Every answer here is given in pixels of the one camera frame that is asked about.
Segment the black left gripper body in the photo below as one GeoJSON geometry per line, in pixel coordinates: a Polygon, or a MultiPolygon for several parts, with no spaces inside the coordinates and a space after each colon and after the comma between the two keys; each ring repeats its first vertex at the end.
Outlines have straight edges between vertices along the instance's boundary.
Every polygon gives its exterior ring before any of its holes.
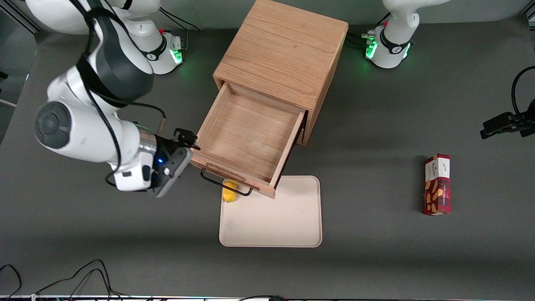
{"type": "Polygon", "coordinates": [[[525,138],[533,135],[535,133],[535,99],[530,102],[527,111],[524,112],[520,112],[516,105],[516,114],[523,124],[519,130],[520,136],[525,138]]]}

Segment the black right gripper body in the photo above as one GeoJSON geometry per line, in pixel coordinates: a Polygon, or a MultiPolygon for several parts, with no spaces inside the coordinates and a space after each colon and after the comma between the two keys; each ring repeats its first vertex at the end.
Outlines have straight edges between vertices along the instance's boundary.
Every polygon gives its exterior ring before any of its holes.
{"type": "Polygon", "coordinates": [[[156,151],[153,168],[178,166],[186,158],[187,150],[180,143],[155,135],[156,151]]]}

